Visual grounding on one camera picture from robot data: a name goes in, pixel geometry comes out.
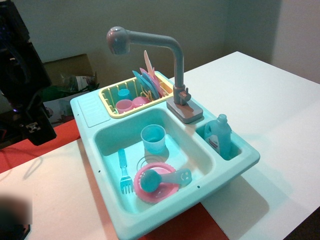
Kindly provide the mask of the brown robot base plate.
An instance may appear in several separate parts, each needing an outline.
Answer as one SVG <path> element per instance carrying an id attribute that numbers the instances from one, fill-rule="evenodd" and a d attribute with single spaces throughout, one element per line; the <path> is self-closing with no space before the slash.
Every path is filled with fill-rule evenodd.
<path id="1" fill-rule="evenodd" d="M 0 240 L 25 240 L 30 231 L 30 224 L 1 224 Z"/>

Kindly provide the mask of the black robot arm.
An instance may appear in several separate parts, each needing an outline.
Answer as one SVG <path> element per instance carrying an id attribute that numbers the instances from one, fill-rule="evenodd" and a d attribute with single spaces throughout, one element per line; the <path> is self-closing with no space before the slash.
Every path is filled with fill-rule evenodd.
<path id="1" fill-rule="evenodd" d="M 41 98 L 52 84 L 17 7 L 0 2 L 0 91 L 18 115 L 20 130 L 35 146 L 56 138 Z"/>

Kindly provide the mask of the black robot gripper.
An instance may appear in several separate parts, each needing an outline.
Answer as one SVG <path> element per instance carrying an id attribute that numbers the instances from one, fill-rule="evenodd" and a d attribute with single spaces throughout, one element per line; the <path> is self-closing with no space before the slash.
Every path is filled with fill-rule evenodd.
<path id="1" fill-rule="evenodd" d="M 7 100 L 13 110 L 13 123 L 33 145 L 40 146 L 57 137 L 46 110 L 41 92 L 9 94 Z"/>

